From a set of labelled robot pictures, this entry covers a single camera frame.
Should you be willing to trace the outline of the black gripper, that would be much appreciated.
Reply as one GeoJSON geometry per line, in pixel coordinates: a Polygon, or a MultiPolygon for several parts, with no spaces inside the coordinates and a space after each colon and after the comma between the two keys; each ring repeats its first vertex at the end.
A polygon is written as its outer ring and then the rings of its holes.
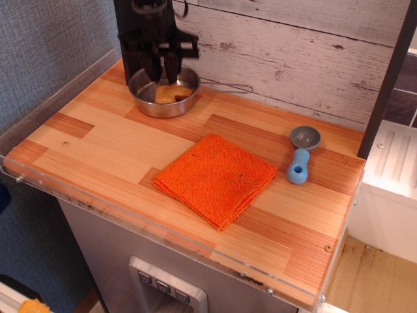
{"type": "Polygon", "coordinates": [[[177,81],[183,58],[199,57],[199,38],[177,27],[173,9],[118,9],[117,28],[122,58],[140,61],[154,82],[162,77],[161,57],[169,84],[177,81]]]}

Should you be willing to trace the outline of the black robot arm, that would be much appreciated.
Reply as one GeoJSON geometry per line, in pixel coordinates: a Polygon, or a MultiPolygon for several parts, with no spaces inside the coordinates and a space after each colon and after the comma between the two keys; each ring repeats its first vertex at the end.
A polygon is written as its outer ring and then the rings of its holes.
{"type": "Polygon", "coordinates": [[[143,69],[159,82],[165,72],[177,81],[184,58],[198,58],[199,37],[177,28],[171,1],[115,1],[126,80],[143,69]]]}

